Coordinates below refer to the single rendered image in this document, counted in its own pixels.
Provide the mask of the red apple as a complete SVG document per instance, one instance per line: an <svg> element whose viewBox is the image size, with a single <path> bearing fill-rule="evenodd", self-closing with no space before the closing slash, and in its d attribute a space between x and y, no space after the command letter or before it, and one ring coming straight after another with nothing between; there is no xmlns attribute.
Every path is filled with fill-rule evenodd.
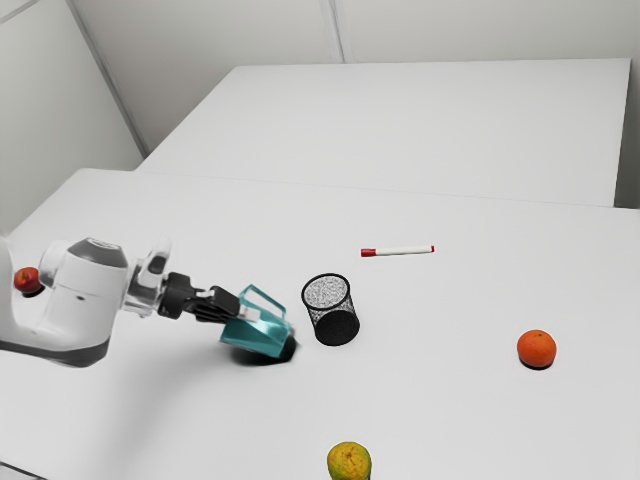
<svg viewBox="0 0 640 480"><path fill-rule="evenodd" d="M13 285L23 294L31 294L41 288L39 272L35 267L23 267L17 270L13 276Z"/></svg>

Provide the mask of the teal faceted mug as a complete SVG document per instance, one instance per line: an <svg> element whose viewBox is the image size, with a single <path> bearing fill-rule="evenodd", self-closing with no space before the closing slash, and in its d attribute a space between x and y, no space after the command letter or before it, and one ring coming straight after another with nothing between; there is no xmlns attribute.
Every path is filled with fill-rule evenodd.
<svg viewBox="0 0 640 480"><path fill-rule="evenodd" d="M279 359L292 334L286 308L255 285L238 296L239 313L227 320L220 342L232 347Z"/></svg>

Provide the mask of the yellow-green citrus fruit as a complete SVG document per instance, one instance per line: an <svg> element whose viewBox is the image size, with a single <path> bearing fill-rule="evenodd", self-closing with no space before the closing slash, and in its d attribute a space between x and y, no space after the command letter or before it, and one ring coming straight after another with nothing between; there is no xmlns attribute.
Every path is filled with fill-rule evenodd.
<svg viewBox="0 0 640 480"><path fill-rule="evenodd" d="M345 441L334 445L326 457L331 480L370 480L372 460L361 444Z"/></svg>

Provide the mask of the white marker with red cap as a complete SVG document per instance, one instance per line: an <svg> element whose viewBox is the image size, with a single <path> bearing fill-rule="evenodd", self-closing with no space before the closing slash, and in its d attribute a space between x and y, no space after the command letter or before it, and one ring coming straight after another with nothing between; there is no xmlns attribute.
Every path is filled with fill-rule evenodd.
<svg viewBox="0 0 640 480"><path fill-rule="evenodd" d="M360 256L363 258L382 256L422 255L435 252L434 245L386 247L386 248L362 248Z"/></svg>

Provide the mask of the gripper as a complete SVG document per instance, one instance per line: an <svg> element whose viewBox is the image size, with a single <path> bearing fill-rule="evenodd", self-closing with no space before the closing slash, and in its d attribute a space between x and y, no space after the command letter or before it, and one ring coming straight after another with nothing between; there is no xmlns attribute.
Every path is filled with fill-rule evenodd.
<svg viewBox="0 0 640 480"><path fill-rule="evenodd" d="M214 286L205 291L193 287L189 276L170 272L163 281L157 313L176 320L183 312L194 315L201 322L227 322L230 319L256 322L260 319L256 308L243 305L227 290Z"/></svg>

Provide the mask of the black mesh pen holder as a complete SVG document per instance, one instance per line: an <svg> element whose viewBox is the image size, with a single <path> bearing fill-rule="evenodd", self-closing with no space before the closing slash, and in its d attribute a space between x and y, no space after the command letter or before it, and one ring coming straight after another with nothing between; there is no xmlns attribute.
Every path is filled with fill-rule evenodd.
<svg viewBox="0 0 640 480"><path fill-rule="evenodd" d="M337 273L316 275L306 282L301 300L315 338L330 347L350 343L358 335L360 321L351 298L351 285Z"/></svg>

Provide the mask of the orange fruit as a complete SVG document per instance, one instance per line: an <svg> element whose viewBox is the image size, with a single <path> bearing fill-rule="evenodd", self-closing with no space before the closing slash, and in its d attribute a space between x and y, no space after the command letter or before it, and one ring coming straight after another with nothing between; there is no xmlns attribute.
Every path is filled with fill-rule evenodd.
<svg viewBox="0 0 640 480"><path fill-rule="evenodd" d="M519 360L533 369L551 366L557 354L554 338L543 330L529 330L523 333L516 345Z"/></svg>

